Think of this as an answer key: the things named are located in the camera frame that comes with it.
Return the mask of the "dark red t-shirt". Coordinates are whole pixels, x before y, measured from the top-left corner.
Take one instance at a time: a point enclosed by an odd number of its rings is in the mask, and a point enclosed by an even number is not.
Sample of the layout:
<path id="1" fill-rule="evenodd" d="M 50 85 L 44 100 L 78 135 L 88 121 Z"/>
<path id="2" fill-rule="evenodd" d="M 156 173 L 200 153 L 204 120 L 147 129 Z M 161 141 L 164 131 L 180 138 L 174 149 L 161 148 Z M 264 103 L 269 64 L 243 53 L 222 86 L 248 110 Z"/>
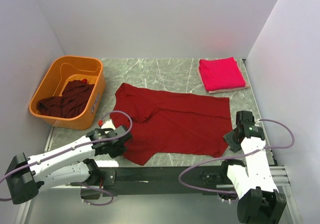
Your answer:
<path id="1" fill-rule="evenodd" d="M 115 93 L 116 126 L 133 126 L 124 157 L 145 165 L 156 153 L 223 155 L 224 135 L 232 130 L 227 97 L 173 93 L 123 83 Z"/>

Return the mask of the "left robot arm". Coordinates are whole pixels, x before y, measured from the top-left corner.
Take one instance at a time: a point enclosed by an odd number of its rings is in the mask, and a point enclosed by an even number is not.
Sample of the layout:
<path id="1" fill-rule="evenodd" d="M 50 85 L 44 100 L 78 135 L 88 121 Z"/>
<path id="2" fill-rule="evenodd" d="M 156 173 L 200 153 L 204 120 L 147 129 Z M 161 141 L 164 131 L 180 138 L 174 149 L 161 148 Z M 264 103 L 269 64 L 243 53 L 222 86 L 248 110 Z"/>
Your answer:
<path id="1" fill-rule="evenodd" d="M 93 159 L 99 155 L 123 155 L 131 128 L 102 125 L 79 139 L 55 150 L 26 157 L 13 157 L 3 180 L 13 204 L 25 203 L 40 192 L 63 184 L 93 186 L 104 182 L 104 175 Z"/>

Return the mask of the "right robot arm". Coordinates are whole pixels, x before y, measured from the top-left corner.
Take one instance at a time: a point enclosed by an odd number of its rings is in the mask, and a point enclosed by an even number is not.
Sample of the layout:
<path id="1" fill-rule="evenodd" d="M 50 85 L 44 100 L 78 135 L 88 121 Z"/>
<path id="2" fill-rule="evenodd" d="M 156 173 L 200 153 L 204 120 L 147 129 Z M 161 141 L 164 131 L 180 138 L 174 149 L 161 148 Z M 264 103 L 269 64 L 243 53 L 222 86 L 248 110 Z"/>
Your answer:
<path id="1" fill-rule="evenodd" d="M 222 182 L 234 186 L 240 223 L 277 224 L 287 200 L 272 178 L 263 128 L 256 126 L 250 111 L 238 111 L 235 123 L 236 127 L 224 139 L 232 150 L 243 151 L 246 165 L 230 162 L 220 170 L 219 177 Z"/>

